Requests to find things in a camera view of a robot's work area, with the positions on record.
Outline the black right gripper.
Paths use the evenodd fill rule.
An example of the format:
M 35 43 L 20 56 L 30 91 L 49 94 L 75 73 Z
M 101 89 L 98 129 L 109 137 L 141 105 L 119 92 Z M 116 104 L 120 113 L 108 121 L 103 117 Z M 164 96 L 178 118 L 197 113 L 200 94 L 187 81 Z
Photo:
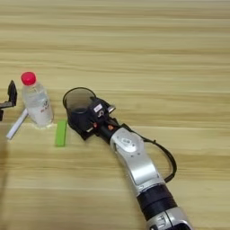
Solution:
M 68 121 L 68 125 L 83 140 L 91 135 L 102 139 L 111 139 L 112 135 L 119 129 L 119 123 L 110 114 L 116 109 L 114 105 L 93 104 L 89 107 L 90 120 L 76 119 Z

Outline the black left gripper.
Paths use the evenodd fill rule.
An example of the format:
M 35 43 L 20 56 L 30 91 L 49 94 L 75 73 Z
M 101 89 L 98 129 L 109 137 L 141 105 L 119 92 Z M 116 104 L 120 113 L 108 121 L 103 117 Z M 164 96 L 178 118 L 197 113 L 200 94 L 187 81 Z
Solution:
M 17 103 L 17 90 L 14 81 L 8 86 L 8 100 L 6 102 L 0 103 L 0 121 L 3 120 L 4 109 L 14 107 Z

